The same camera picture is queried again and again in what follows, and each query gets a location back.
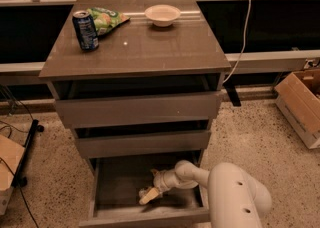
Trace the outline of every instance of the cabinet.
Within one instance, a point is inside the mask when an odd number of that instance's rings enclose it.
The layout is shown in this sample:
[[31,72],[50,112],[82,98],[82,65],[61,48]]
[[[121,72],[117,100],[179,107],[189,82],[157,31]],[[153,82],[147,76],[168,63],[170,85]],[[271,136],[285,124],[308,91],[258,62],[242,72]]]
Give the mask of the cabinet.
[[[144,16],[152,5],[181,10],[172,26]],[[105,7],[130,21],[82,52],[72,13]],[[171,190],[140,206],[150,169],[199,163],[217,116],[229,63],[194,0],[77,2],[40,73],[64,126],[95,176],[90,213],[81,227],[160,227],[208,221],[199,188]]]

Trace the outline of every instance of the floor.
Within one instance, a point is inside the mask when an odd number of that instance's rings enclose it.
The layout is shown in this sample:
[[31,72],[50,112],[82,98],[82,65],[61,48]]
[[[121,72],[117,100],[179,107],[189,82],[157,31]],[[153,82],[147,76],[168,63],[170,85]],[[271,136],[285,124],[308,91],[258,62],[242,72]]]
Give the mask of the floor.
[[[241,107],[233,107],[224,95],[202,168],[232,162],[261,181],[273,199],[263,227],[320,227],[320,149],[308,150],[275,105],[269,87],[239,88]],[[25,102],[33,118],[44,126],[31,147],[25,167],[28,185],[23,193],[39,227],[77,227],[86,220],[93,176],[64,129],[51,101]],[[0,120],[27,131],[31,117],[19,107],[7,116],[0,105]],[[8,135],[9,131],[0,131]],[[13,130],[11,139],[23,144],[26,134]],[[18,189],[0,227],[35,227]],[[194,225],[209,228],[209,223]]]

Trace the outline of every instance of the soda can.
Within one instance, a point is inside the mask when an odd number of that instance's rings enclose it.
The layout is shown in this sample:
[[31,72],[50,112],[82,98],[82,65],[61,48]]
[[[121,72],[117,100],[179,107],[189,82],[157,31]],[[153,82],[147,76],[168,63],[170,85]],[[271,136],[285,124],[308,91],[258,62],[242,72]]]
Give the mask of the soda can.
[[88,11],[79,10],[73,13],[73,26],[82,50],[94,50],[99,46],[98,34],[92,16]]

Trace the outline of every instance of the bowl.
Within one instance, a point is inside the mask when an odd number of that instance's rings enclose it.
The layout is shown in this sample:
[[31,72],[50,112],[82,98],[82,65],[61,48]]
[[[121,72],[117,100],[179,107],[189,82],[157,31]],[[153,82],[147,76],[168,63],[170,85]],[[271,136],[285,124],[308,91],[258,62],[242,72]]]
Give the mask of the bowl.
[[180,16],[180,10],[169,5],[152,6],[147,8],[144,13],[154,25],[159,27],[171,25]]

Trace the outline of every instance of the chip bag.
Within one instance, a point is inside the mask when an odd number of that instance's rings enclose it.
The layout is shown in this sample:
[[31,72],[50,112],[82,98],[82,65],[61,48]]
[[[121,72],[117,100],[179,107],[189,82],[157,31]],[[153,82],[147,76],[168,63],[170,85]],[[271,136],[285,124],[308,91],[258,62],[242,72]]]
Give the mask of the chip bag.
[[130,19],[123,13],[105,8],[88,8],[87,11],[93,17],[98,36],[109,33],[115,27]]

